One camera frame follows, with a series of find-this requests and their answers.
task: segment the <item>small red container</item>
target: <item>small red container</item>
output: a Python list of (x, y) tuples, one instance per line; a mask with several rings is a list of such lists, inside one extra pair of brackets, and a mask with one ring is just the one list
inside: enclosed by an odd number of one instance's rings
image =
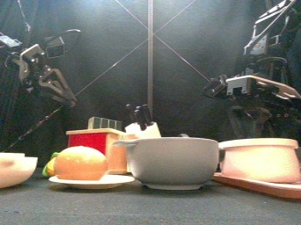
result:
[(123, 131), (102, 128), (67, 131), (69, 147), (86, 146), (98, 149), (107, 157), (109, 174), (127, 173), (126, 148), (113, 146), (125, 136)]

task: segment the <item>beige cup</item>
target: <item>beige cup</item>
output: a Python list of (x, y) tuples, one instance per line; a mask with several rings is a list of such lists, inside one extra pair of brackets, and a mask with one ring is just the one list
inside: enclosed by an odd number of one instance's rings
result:
[(284, 138), (241, 139), (220, 143), (226, 151), (221, 172), (226, 177), (275, 183), (300, 180), (297, 141)]

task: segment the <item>gray table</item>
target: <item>gray table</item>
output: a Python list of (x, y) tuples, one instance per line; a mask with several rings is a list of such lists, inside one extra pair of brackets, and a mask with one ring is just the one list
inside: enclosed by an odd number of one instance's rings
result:
[(301, 224), (301, 200), (284, 200), (209, 181), (197, 191), (160, 191), (140, 181), (81, 190), (37, 169), (0, 189), (0, 224)]

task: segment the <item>white dish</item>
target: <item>white dish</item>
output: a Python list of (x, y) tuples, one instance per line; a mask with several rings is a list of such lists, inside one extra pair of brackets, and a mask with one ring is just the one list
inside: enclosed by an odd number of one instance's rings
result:
[(218, 168), (218, 142), (161, 137), (117, 141), (126, 146), (133, 176), (153, 189), (197, 190)]
[(220, 148), (226, 150), (224, 176), (272, 183), (295, 183), (300, 179), (297, 140), (249, 138), (221, 142)]
[(22, 184), (34, 175), (38, 164), (38, 157), (18, 153), (6, 156), (0, 156), (0, 188)]
[(59, 179), (57, 176), (50, 178), (50, 181), (79, 189), (109, 189), (134, 180), (134, 177), (123, 175), (105, 175), (101, 180)]

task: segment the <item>wooden cutting board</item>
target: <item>wooden cutting board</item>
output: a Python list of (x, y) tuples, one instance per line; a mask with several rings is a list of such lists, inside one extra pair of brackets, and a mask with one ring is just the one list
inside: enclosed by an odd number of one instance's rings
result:
[(301, 180), (295, 184), (279, 184), (243, 178), (229, 178), (222, 176), (221, 173), (214, 174), (214, 180), (225, 185), (261, 192), (279, 198), (301, 199)]

